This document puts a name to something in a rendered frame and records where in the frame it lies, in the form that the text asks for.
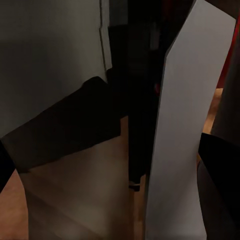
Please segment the bottle of coffee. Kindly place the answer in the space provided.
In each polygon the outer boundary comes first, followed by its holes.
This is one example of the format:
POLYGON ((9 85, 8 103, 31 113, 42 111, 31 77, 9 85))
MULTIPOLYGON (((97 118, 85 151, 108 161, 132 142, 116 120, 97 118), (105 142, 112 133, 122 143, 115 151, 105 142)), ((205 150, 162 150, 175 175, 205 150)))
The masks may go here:
POLYGON ((0 0, 0 141, 28 240, 208 240, 203 128, 240 0, 0 0))

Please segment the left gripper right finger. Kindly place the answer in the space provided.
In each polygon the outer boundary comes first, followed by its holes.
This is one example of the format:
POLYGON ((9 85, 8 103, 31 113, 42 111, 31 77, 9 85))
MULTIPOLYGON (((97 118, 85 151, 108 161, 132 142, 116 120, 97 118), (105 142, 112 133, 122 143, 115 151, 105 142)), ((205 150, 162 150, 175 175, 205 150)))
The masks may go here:
POLYGON ((240 232, 240 149, 202 133, 198 153, 240 232))

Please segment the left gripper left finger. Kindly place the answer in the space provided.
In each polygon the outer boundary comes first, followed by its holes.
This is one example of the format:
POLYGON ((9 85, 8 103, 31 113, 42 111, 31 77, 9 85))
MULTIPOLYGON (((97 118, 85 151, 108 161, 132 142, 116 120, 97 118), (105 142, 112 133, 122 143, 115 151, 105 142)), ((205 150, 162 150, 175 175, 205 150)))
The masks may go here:
POLYGON ((13 174, 16 166, 0 140, 0 193, 13 174))

